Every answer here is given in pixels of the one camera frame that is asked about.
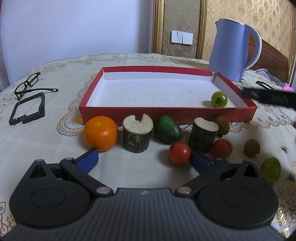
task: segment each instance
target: wooden log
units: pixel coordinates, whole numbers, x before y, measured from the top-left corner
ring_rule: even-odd
[[[193,122],[188,145],[193,151],[208,153],[214,143],[219,126],[215,122],[196,118]]]
[[[129,115],[123,120],[123,145],[126,150],[140,153],[149,147],[153,129],[152,119],[143,114],[142,120],[136,120],[134,115]]]

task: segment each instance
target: tablecloth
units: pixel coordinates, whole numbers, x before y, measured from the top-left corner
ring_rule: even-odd
[[[81,56],[53,61],[31,70],[24,78],[0,93],[0,236],[16,224],[9,210],[9,198],[18,182],[35,159],[58,163],[65,157],[78,157],[89,148],[83,140],[83,122],[79,104],[104,66],[165,65],[207,69],[208,62],[197,59],[157,54],[110,54]],[[27,124],[10,126],[8,119],[17,102],[15,87],[35,72],[41,72],[34,88],[58,88],[57,93],[45,91],[45,117]],[[246,71],[239,87],[259,88],[256,80],[264,77]],[[40,100],[35,99],[18,110],[31,114]],[[233,153],[229,162],[241,163],[246,156],[243,146],[247,139],[255,138],[261,152],[254,160],[261,165],[269,157],[276,157],[282,165],[280,179],[273,184],[279,199],[279,208],[272,226],[288,237],[296,229],[296,182],[287,179],[296,172],[296,130],[292,127],[295,111],[283,107],[257,103],[257,111],[250,122],[231,123],[230,133],[223,138],[231,141]],[[181,126],[185,137],[191,125]],[[174,167],[167,158],[168,145],[152,139],[149,148],[139,154],[130,153],[122,145],[122,127],[117,145],[99,154],[99,164],[90,175],[110,186],[117,187],[170,187],[174,190],[198,173],[190,167]]]

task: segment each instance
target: pink cloth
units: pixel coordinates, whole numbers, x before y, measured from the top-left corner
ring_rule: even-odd
[[[290,87],[287,83],[285,83],[284,87],[283,87],[283,91],[286,91],[286,92],[295,92],[295,90]]]

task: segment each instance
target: cherry tomato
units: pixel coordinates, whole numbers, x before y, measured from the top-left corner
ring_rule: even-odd
[[[219,139],[214,142],[211,150],[211,154],[214,158],[227,158],[232,152],[232,144],[230,141],[225,139]]]
[[[189,146],[184,142],[176,142],[170,146],[168,155],[171,163],[181,166],[186,164],[191,156]]]
[[[227,102],[227,96],[221,91],[217,91],[212,95],[211,103],[214,107],[225,107]]]

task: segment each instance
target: red tomato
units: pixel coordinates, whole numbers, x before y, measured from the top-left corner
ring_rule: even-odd
[[[225,139],[219,139],[214,142],[211,150],[211,154],[214,158],[227,158],[232,152],[232,144],[230,141]]]
[[[189,146],[184,142],[176,142],[170,146],[168,151],[171,163],[181,166],[186,164],[191,156]]]

